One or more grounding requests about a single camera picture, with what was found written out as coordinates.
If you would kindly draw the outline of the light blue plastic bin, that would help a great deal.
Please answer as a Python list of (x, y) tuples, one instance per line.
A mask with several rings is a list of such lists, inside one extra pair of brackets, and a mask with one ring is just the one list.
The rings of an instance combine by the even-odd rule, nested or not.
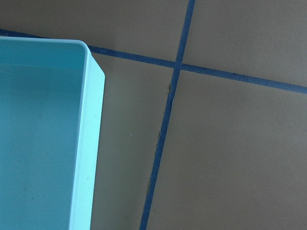
[(90, 228), (104, 85), (82, 41), (1, 37), (1, 229)]

